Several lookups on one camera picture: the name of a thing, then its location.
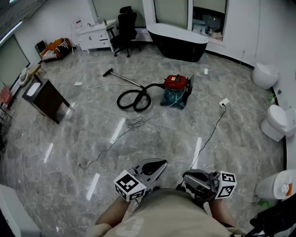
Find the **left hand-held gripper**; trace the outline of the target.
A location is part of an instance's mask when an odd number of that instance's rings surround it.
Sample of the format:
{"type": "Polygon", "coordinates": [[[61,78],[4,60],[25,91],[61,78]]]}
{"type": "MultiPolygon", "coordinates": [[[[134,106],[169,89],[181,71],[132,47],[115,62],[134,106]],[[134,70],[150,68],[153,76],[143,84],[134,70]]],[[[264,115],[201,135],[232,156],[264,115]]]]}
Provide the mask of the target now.
{"type": "Polygon", "coordinates": [[[140,198],[153,189],[153,183],[159,179],[166,166],[167,160],[162,158],[141,160],[113,181],[115,190],[125,201],[140,198]]]}

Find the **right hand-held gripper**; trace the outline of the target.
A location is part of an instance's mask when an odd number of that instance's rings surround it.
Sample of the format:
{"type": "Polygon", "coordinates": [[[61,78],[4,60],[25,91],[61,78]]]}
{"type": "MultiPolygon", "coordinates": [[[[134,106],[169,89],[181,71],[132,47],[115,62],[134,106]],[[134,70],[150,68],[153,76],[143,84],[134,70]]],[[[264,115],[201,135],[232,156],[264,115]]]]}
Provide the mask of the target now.
{"type": "Polygon", "coordinates": [[[236,187],[235,174],[225,171],[191,169],[183,174],[183,180],[195,201],[229,198],[236,187]]]}

